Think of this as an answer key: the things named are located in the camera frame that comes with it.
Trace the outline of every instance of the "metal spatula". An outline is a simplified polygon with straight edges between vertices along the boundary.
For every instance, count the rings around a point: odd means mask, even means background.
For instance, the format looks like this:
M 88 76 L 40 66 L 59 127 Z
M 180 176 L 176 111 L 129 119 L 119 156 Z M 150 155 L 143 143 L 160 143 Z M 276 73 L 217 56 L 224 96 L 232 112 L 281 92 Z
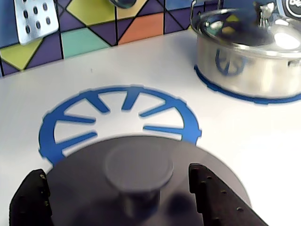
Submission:
M 18 39 L 26 45 L 58 30 L 53 0 L 14 0 Z

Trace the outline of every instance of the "colorful tile backsplash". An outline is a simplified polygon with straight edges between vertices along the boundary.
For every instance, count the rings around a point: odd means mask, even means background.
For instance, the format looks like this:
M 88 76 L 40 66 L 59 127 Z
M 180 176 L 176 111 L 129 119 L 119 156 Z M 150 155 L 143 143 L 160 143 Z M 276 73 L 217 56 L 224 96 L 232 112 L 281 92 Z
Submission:
M 191 0 L 137 0 L 129 9 L 116 8 L 109 0 L 55 0 L 55 4 L 59 31 L 22 46 L 17 43 L 14 3 L 0 0 L 10 14 L 0 16 L 0 76 L 190 26 Z M 216 8 L 216 0 L 200 1 L 195 13 Z

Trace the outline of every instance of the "gray knob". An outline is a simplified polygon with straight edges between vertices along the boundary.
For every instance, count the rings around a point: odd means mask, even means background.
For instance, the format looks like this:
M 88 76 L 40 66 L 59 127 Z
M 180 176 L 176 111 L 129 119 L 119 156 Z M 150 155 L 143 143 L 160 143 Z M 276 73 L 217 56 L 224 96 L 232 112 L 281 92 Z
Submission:
M 106 178 L 119 191 L 122 209 L 132 218 L 146 218 L 158 209 L 160 189 L 172 174 L 168 152 L 156 144 L 128 143 L 105 159 Z

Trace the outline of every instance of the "glass lid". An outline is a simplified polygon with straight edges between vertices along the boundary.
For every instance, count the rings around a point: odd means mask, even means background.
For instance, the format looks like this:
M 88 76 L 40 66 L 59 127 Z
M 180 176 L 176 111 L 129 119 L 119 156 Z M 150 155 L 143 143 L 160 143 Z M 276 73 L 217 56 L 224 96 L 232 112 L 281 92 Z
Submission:
M 198 16 L 195 30 L 238 51 L 270 57 L 301 57 L 301 23 L 273 13 L 276 5 L 254 4 L 255 10 L 220 9 Z

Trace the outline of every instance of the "purple tile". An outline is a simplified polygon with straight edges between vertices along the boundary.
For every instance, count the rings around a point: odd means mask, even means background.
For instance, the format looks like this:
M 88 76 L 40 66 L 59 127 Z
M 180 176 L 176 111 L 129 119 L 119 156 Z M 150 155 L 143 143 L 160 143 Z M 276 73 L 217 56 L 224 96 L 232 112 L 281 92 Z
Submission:
M 63 8 L 60 5 L 57 5 L 57 9 L 58 9 L 58 15 L 61 16 L 62 12 L 63 12 Z
M 118 40 L 120 40 L 121 36 L 128 29 L 128 27 L 130 26 L 130 24 L 132 23 L 133 20 L 134 20 L 134 18 L 117 21 Z
M 107 41 L 111 46 L 116 44 L 115 22 L 94 25 L 91 26 L 90 29 L 97 33 L 103 40 Z
M 18 69 L 16 69 L 13 66 L 5 63 L 4 61 L 2 61 L 2 67 L 3 67 L 4 75 L 12 74 L 12 73 L 15 73 L 15 72 L 19 71 Z
M 85 27 L 85 25 L 72 16 L 69 12 L 64 11 L 63 14 L 60 16 L 60 28 L 61 32 L 78 29 Z
M 165 34 L 182 31 L 183 28 L 170 16 L 165 13 Z
M 62 59 L 60 34 L 46 37 L 26 68 L 35 67 Z
M 162 6 L 164 5 L 164 0 L 158 0 L 161 4 L 162 4 Z
M 148 0 L 139 12 L 138 16 L 150 15 L 155 13 L 162 13 L 163 7 L 157 0 Z
M 212 4 L 209 4 L 207 2 L 205 3 L 205 6 L 204 6 L 204 11 L 205 12 L 217 9 L 217 3 L 214 3 L 214 1 L 212 1 L 210 3 L 212 3 Z
M 198 12 L 203 12 L 203 6 L 195 7 L 193 9 L 193 15 L 196 15 Z M 177 22 L 184 28 L 187 29 L 190 25 L 190 8 L 178 9 L 169 12 Z
M 67 5 L 69 4 L 69 2 L 71 2 L 71 0 L 57 0 L 57 2 L 58 2 L 58 4 L 60 4 L 64 8 L 66 8 Z

